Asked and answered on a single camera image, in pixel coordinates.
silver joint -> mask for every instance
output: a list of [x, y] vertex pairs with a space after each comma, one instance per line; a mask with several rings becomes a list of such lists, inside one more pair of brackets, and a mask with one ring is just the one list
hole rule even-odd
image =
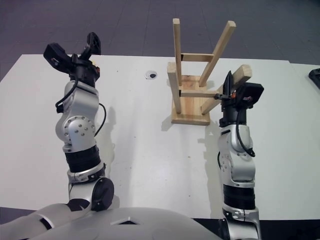
[[80, 172], [70, 172], [68, 170], [67, 175], [69, 179], [69, 183], [74, 184], [74, 183], [85, 183], [89, 181], [93, 181], [99, 177], [103, 177], [105, 174], [103, 172], [103, 176], [96, 176], [95, 173], [101, 171], [102, 169], [105, 168], [105, 164], [101, 161], [97, 166], [94, 166], [93, 168], [90, 168], [85, 171], [80, 171]]

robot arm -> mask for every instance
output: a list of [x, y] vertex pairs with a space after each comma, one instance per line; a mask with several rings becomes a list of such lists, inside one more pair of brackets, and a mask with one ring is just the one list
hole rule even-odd
[[228, 73], [223, 85], [218, 140], [218, 165], [223, 187], [224, 219], [219, 221], [224, 240], [261, 239], [259, 210], [255, 205], [255, 164], [253, 141], [247, 126], [247, 109], [259, 100], [264, 88], [244, 83], [233, 91], [233, 76]]
[[33, 238], [83, 217], [90, 211], [105, 210], [111, 205], [114, 185], [105, 177], [106, 167], [100, 160], [95, 140], [95, 117], [99, 108], [95, 82], [100, 77], [100, 69], [89, 60], [91, 54], [100, 53], [100, 40], [93, 32], [88, 35], [87, 45], [80, 56], [68, 56], [57, 43], [47, 46], [44, 58], [70, 77], [64, 97], [55, 105], [57, 113], [62, 113], [55, 131], [64, 142], [62, 149], [69, 165], [69, 202], [46, 206], [1, 225], [3, 239]]

floor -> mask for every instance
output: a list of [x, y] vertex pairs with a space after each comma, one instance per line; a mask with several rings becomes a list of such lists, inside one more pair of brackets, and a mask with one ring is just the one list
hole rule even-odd
[[233, 20], [222, 57], [320, 65], [319, 13], [319, 0], [0, 0], [0, 80], [48, 43], [80, 53], [89, 32], [104, 55], [173, 56], [175, 17], [183, 52], [212, 52]]

table surface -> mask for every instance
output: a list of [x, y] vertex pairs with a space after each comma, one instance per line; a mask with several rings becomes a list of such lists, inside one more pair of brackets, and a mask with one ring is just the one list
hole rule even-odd
[[[191, 218], [222, 216], [217, 166], [220, 107], [209, 126], [171, 124], [166, 73], [172, 57], [93, 56], [107, 122], [97, 136], [115, 185], [112, 207], [152, 207]], [[320, 91], [306, 77], [317, 66], [282, 60], [220, 59], [208, 86], [249, 64], [264, 92], [247, 112], [256, 158], [256, 205], [262, 220], [319, 219]], [[200, 75], [205, 63], [183, 62]], [[156, 79], [145, 73], [156, 71]], [[68, 201], [68, 165], [55, 133], [55, 102], [68, 76], [41, 55], [22, 55], [0, 83], [0, 206], [39, 209]], [[97, 124], [103, 111], [97, 114]]]

cable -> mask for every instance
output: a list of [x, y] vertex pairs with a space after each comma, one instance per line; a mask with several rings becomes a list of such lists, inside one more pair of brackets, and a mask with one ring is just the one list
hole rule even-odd
[[99, 129], [96, 131], [95, 135], [94, 136], [97, 136], [98, 133], [100, 132], [100, 130], [102, 129], [102, 127], [104, 126], [105, 124], [105, 121], [107, 119], [107, 110], [105, 108], [105, 106], [102, 104], [102, 103], [99, 103], [99, 105], [103, 108], [103, 111], [104, 111], [104, 117], [103, 117], [103, 120], [102, 120], [102, 123], [101, 123], [101, 126], [99, 127]]
[[55, 107], [58, 108], [59, 107], [59, 104], [61, 104], [64, 100], [66, 100], [73, 92], [74, 90], [76, 89], [76, 87], [78, 86], [78, 82], [79, 82], [79, 79], [76, 77], [75, 78], [75, 82], [72, 86], [72, 88], [70, 89], [70, 91], [68, 91], [68, 93], [63, 97], [61, 98], [59, 101], [57, 101], [55, 103]]
[[217, 161], [218, 161], [219, 168], [221, 169], [221, 164], [220, 164], [219, 157], [220, 157], [220, 152], [218, 153]]
[[236, 137], [238, 138], [239, 143], [240, 143], [241, 147], [243, 148], [243, 150], [244, 150], [247, 154], [249, 154], [251, 157], [254, 158], [254, 157], [256, 156], [254, 150], [253, 150], [252, 148], [250, 148], [250, 149], [247, 149], [247, 148], [246, 148], [246, 146], [245, 146], [244, 143], [242, 142], [241, 137], [240, 137], [240, 134], [239, 134], [239, 122], [240, 122], [239, 116], [240, 116], [240, 111], [241, 111], [241, 110], [238, 111], [238, 114], [237, 114], [237, 116], [236, 116], [236, 124], [235, 124]]

